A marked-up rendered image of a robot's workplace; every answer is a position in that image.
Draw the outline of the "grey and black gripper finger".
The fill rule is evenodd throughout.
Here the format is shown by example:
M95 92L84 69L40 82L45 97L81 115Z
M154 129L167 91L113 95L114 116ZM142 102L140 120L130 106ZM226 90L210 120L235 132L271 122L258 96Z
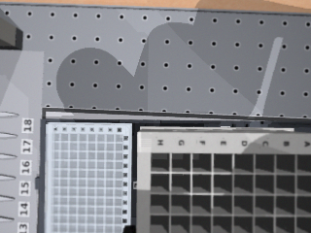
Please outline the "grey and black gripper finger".
M125 225L122 233L136 233L135 225Z

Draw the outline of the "dark grey plate carrier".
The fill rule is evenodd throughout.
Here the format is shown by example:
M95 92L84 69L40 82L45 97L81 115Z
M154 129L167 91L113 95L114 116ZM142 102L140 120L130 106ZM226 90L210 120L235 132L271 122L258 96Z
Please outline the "dark grey plate carrier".
M45 233L45 158L46 124L48 122L132 123L131 225L137 215L137 132L140 126L170 127L267 127L294 128L295 132L311 133L311 121L239 121L239 120L143 120L143 119L49 119L40 120L40 177L35 178L39 196L39 233Z

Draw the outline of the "white multi-well plate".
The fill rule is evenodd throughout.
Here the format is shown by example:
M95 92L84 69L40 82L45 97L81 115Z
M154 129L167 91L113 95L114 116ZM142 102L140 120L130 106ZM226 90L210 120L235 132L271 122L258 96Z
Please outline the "white multi-well plate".
M45 233L122 233L131 167L132 123L48 122Z

